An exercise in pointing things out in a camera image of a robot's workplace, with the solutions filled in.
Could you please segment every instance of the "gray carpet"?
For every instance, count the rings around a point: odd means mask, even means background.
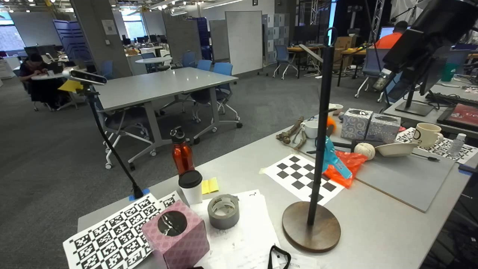
[[[355,107],[378,112],[377,93],[366,92],[359,99],[353,95],[363,78],[343,78],[337,88],[336,78],[331,102],[344,108]],[[291,124],[301,115],[318,111],[320,80],[295,79],[292,72],[285,80],[271,76],[253,76],[233,85],[230,105],[244,124],[221,127],[217,133],[201,137],[193,147],[195,165],[222,156],[261,139]],[[167,103],[161,100],[155,107]],[[4,80],[0,88],[0,268],[66,268],[62,242],[76,233],[78,217],[122,199],[131,185],[117,160],[106,170],[105,152],[89,107],[79,110],[49,112],[42,105],[34,112],[23,87],[16,78]],[[200,124],[191,120],[179,105],[159,118],[163,136],[182,125],[189,136],[202,130],[211,118],[203,108]],[[227,112],[223,118],[233,119]],[[146,145],[133,138],[122,138],[117,149],[127,160]],[[171,146],[157,150],[155,157],[144,156],[136,162],[132,175],[146,188],[175,175]]]

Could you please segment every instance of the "keyboard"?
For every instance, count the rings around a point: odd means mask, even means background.
[[[445,95],[439,92],[433,93],[433,95],[431,93],[428,93],[425,98],[430,102],[437,102],[440,104],[461,103],[464,105],[478,107],[478,100],[465,99],[456,95]]]

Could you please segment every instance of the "red water bottle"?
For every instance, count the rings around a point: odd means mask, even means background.
[[[181,126],[171,130],[171,140],[173,142],[173,160],[179,175],[186,171],[194,170],[193,151],[186,143],[186,137]]]

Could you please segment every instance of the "orange plastic bag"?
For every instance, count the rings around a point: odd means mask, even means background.
[[[342,175],[335,169],[334,166],[329,165],[327,170],[323,173],[326,177],[337,182],[338,184],[349,189],[352,186],[352,181],[355,178],[358,170],[362,164],[367,160],[367,156],[355,152],[343,152],[335,151],[337,157],[344,163],[344,165],[352,172],[352,177],[345,179]]]

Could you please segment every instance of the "woman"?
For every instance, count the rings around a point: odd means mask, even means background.
[[[20,81],[27,84],[32,101],[47,103],[51,109],[58,109],[58,101],[64,96],[58,88],[61,79],[32,80],[32,77],[48,72],[47,65],[39,54],[31,54],[20,65]]]

